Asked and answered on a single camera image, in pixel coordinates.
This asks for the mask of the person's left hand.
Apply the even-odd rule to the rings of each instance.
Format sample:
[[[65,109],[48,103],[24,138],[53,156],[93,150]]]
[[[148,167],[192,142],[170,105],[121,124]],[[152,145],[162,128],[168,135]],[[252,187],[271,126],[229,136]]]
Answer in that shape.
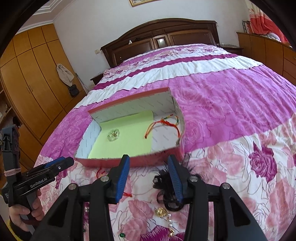
[[[41,191],[36,191],[36,199],[33,202],[33,210],[30,211],[28,208],[22,206],[22,205],[14,205],[9,208],[9,214],[10,219],[13,224],[15,224],[18,228],[21,230],[28,232],[29,228],[24,223],[24,221],[21,218],[21,215],[28,215],[31,214],[37,221],[41,221],[44,218],[44,212],[41,205],[41,201],[39,197],[41,196]]]

